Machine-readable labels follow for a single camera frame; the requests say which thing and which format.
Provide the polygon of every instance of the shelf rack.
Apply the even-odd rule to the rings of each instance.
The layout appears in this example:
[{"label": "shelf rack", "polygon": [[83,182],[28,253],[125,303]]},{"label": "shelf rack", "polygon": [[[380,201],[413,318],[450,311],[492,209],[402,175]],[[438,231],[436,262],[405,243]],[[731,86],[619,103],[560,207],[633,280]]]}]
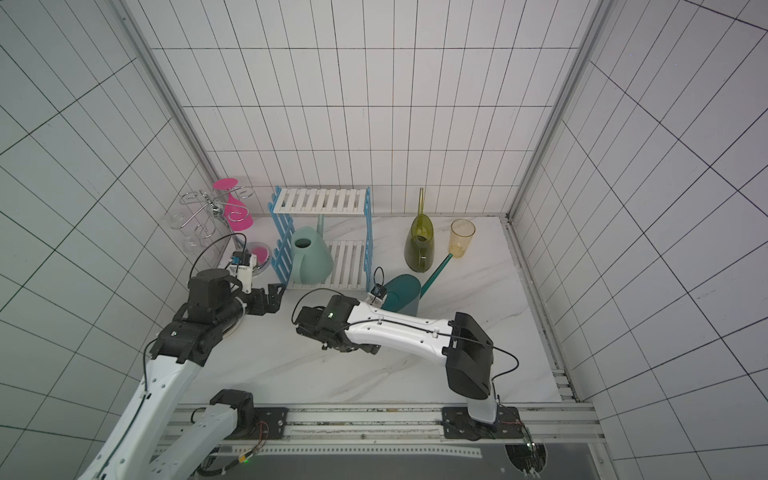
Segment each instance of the shelf rack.
[{"label": "shelf rack", "polygon": [[[281,188],[275,187],[269,204],[280,239],[272,255],[277,277],[289,289],[309,290],[324,286],[335,290],[371,289],[373,282],[373,231],[371,224],[371,189],[345,188]],[[326,241],[333,255],[333,271],[316,285],[294,283],[291,278],[291,237],[296,229],[293,215],[326,215],[328,217],[365,217],[366,241]]]}]

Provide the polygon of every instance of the plastic cup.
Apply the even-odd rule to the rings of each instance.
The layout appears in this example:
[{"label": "plastic cup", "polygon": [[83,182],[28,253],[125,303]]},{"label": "plastic cup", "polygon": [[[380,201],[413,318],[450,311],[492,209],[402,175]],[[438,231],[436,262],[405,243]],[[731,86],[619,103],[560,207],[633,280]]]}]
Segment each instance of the plastic cup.
[{"label": "plastic cup", "polygon": [[475,224],[465,218],[453,220],[451,223],[451,240],[448,244],[448,253],[454,257],[461,258],[475,235]]}]

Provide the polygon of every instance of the metal frame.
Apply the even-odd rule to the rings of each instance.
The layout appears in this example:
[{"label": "metal frame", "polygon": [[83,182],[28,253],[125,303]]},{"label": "metal frame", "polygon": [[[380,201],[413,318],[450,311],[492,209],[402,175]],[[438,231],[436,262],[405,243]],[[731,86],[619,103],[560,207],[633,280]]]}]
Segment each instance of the metal frame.
[{"label": "metal frame", "polygon": [[568,76],[566,77],[565,82],[563,82],[563,87],[560,90],[558,99],[552,108],[552,114],[547,120],[544,133],[538,139],[538,143],[534,149],[533,158],[525,168],[523,180],[520,182],[522,188],[518,188],[518,191],[515,194],[515,199],[512,201],[512,206],[508,212],[509,218],[515,218],[515,215],[517,214],[518,208],[520,207],[520,202],[525,195],[525,192],[528,191],[528,188],[530,187],[533,173],[536,171],[536,168],[538,168],[539,164],[541,163],[541,159],[544,156],[544,152],[552,142],[555,128],[563,118],[565,108],[568,105],[568,102],[571,100],[571,97],[576,90],[576,86],[578,85],[579,80],[581,80],[581,76],[584,74],[584,70],[587,67],[589,58],[592,56],[594,47],[598,43],[598,37],[600,33],[602,33],[603,26],[605,25],[605,22],[607,22],[611,10],[615,4],[616,0],[600,0],[600,3],[594,10],[592,19],[590,20],[589,26],[587,27],[587,32],[584,34],[584,38],[581,39],[581,43],[578,46],[576,59],[568,70]]},{"label": "metal frame", "polygon": [[179,124],[181,133],[197,156],[197,163],[203,168],[205,175],[212,184],[219,179],[216,168],[203,149],[200,139],[197,138],[189,118],[184,113],[184,109],[181,107],[178,98],[176,98],[173,89],[171,89],[160,65],[157,64],[157,60],[155,60],[147,40],[136,25],[136,20],[131,10],[125,5],[124,0],[107,0],[107,3],[112,7],[112,12],[116,14],[118,20],[123,25],[126,36],[136,51],[137,58],[147,70],[149,78],[163,98],[166,107],[170,110],[171,117]]},{"label": "metal frame", "polygon": [[[446,439],[439,424],[444,406],[463,404],[295,404],[288,408],[285,430],[280,440],[269,440],[272,450],[266,454],[305,454],[301,448],[281,452],[281,448],[324,447],[342,445],[349,448],[387,445],[444,445],[454,448],[468,440]],[[206,405],[179,406],[171,417],[164,436],[157,444],[156,455],[161,454],[183,432],[190,428],[190,414]],[[605,443],[600,422],[591,403],[520,403],[515,404],[520,418],[540,443]],[[499,409],[504,419],[505,409]],[[221,455],[233,455],[251,449],[256,440],[225,440]],[[524,439],[483,439],[479,444],[525,443]],[[350,450],[329,451],[329,454],[348,454]]]}]

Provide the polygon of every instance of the white tile wall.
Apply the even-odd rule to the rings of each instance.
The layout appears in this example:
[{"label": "white tile wall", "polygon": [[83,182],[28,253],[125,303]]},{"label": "white tile wall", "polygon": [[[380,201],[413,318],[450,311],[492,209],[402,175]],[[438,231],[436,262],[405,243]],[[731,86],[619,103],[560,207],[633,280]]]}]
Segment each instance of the white tile wall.
[{"label": "white tile wall", "polygon": [[[185,28],[200,12],[185,5]],[[188,184],[210,187],[120,28],[104,0],[0,5],[0,478],[74,478],[186,300],[191,264],[158,220]]]},{"label": "white tile wall", "polygon": [[128,2],[221,177],[376,213],[507,210],[596,4]]},{"label": "white tile wall", "polygon": [[765,5],[617,2],[515,213],[621,479],[764,476]]}]

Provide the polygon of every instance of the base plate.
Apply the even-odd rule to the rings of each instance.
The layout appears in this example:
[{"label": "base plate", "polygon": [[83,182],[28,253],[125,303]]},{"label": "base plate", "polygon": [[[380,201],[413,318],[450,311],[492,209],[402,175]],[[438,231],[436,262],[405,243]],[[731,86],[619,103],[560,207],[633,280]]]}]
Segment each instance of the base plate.
[{"label": "base plate", "polygon": [[[262,409],[256,408],[257,421],[262,420],[269,426],[269,430],[265,431],[267,440],[280,440],[283,437],[283,433],[286,428],[286,415],[288,409],[274,408],[274,409]],[[231,438],[227,437],[226,440],[258,440],[259,439],[259,427],[253,429],[253,431],[243,437]]]},{"label": "base plate", "polygon": [[491,428],[476,422],[465,407],[443,407],[443,435],[447,439],[522,439],[520,414],[515,407],[504,407],[498,412],[498,422]]}]

